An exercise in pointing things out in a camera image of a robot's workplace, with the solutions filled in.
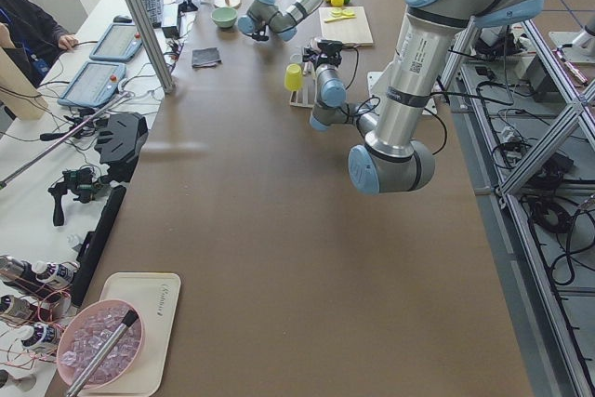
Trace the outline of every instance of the person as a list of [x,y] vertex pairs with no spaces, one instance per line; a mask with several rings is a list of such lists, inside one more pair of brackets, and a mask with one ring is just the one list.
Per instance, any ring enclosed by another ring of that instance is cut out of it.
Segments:
[[0,46],[34,86],[76,37],[29,0],[0,0]]

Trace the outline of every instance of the bowl of ice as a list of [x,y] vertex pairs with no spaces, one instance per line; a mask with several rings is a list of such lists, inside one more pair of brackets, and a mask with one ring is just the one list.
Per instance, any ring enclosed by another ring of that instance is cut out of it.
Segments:
[[[105,299],[83,309],[68,324],[56,352],[58,373],[67,385],[73,384],[83,372],[129,310],[134,308],[126,301]],[[124,374],[139,355],[143,340],[144,326],[139,314],[85,388],[107,385]]]

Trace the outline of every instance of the tabletop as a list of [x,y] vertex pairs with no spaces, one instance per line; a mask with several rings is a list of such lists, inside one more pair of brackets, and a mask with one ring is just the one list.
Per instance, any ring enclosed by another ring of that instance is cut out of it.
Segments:
[[[252,0],[243,0],[243,14]],[[287,7],[294,0],[278,0]],[[170,271],[181,293],[157,396],[531,395],[465,162],[450,131],[417,192],[366,196],[350,183],[358,132],[308,124],[284,69],[320,32],[256,43],[210,21],[203,0],[87,294],[117,271]],[[392,59],[403,0],[365,7],[350,102]],[[195,48],[221,64],[193,69]],[[345,52],[349,79],[355,55]],[[416,137],[442,142],[428,117]],[[47,396],[65,386],[58,377]]]

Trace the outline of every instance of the person's hand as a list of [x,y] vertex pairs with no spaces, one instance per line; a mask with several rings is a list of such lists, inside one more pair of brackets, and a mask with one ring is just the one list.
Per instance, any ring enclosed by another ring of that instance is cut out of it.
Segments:
[[8,27],[0,22],[0,47],[2,48],[14,48],[15,44],[10,39],[10,30]]
[[78,39],[72,34],[63,34],[58,39],[58,47],[62,50],[72,50],[78,44]]

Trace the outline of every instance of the white table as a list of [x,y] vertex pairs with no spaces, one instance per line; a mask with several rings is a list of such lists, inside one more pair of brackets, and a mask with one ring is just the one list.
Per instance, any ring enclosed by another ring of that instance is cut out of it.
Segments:
[[[124,0],[101,0],[86,22],[76,34],[79,42],[97,41],[114,16],[129,14]],[[193,16],[186,18],[186,23],[192,23]],[[165,38],[160,30],[157,30],[157,37],[163,51],[167,51]],[[88,55],[93,49],[92,44],[78,46],[74,51],[62,54],[59,61],[53,66],[47,75],[45,82],[50,80],[71,80],[80,67],[88,60]],[[153,74],[152,66],[148,63],[147,55],[142,49],[138,55],[127,64],[126,77],[141,74]],[[47,87],[40,87],[40,93],[45,96],[49,110],[58,117],[69,114],[68,108],[59,106],[56,98],[47,95],[60,94],[67,85],[51,84]],[[127,91],[136,93],[142,97],[145,92],[152,93],[144,98],[132,99],[115,110],[118,112],[139,112],[145,115],[147,125],[151,128],[154,116],[156,115],[161,100],[164,98],[163,89],[159,85],[156,76],[142,77],[131,80],[126,85]],[[60,131],[68,130],[69,125],[64,126]],[[55,131],[56,123],[49,114],[38,121],[21,121],[19,119],[10,126],[7,133],[19,139],[38,139],[39,135],[45,132]],[[75,170],[87,163],[98,165],[101,174],[106,174],[107,166],[99,165],[99,154],[93,149],[93,137],[76,140],[76,144],[82,148],[90,146],[85,151],[85,157],[77,152],[72,146],[62,144],[55,151],[43,158],[37,164],[30,167],[20,176],[11,181],[5,189],[0,191],[0,232],[2,233],[2,252],[15,258],[24,259],[31,263],[37,260],[64,262],[76,259],[76,252],[72,250],[72,243],[69,236],[76,235],[82,239],[86,233],[95,230],[99,215],[105,205],[109,191],[102,191],[95,200],[88,204],[81,204],[73,201],[73,195],[68,193],[62,197],[62,208],[64,210],[65,223],[61,227],[54,227],[52,213],[54,201],[47,192],[57,179],[61,177],[63,170]],[[35,141],[21,142],[4,136],[0,139],[0,178],[4,179],[19,167],[32,160],[36,155],[43,152],[51,142]],[[14,294],[19,296],[19,291],[0,283],[0,293]],[[13,330],[0,322],[0,363],[7,361],[6,350],[14,344],[13,349],[19,351],[19,343],[15,342]],[[26,358],[21,356],[18,361],[24,362]],[[18,397],[20,395],[42,396],[54,376],[56,367],[53,363],[36,361],[31,371],[15,367],[5,368],[15,377],[22,377],[34,373],[37,377],[35,387],[26,394],[15,390],[14,387],[7,387],[0,390],[0,396]]]

